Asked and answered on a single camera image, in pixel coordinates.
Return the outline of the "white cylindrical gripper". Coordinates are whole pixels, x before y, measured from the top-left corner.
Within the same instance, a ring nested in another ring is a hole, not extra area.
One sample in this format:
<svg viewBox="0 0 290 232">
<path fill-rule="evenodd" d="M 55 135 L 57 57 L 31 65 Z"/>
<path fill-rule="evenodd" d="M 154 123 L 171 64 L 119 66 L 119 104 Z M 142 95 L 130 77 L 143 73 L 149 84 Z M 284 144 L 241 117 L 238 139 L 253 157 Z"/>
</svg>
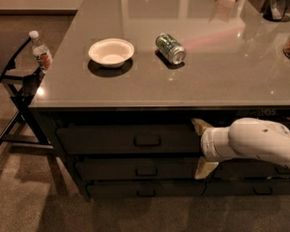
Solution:
<svg viewBox="0 0 290 232">
<path fill-rule="evenodd" d="M 199 159 L 194 174 L 196 180 L 201 180 L 218 167 L 218 162 L 231 160 L 236 157 L 236 153 L 229 146 L 229 128 L 212 128 L 212 125 L 199 118 L 192 118 L 191 122 L 196 133 L 202 135 L 201 149 L 205 158 Z"/>
</svg>

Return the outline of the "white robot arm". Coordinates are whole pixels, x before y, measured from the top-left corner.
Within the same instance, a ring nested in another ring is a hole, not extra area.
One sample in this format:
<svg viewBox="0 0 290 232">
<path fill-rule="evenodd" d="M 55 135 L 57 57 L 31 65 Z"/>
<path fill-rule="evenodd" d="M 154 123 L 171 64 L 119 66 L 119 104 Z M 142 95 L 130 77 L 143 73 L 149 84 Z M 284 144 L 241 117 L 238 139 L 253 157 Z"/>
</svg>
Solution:
<svg viewBox="0 0 290 232">
<path fill-rule="evenodd" d="M 262 160 L 290 169 L 290 130 L 281 123 L 241 118 L 229 127 L 215 128 L 198 118 L 191 121 L 203 153 L 196 180 L 205 179 L 220 162 L 232 159 Z"/>
</svg>

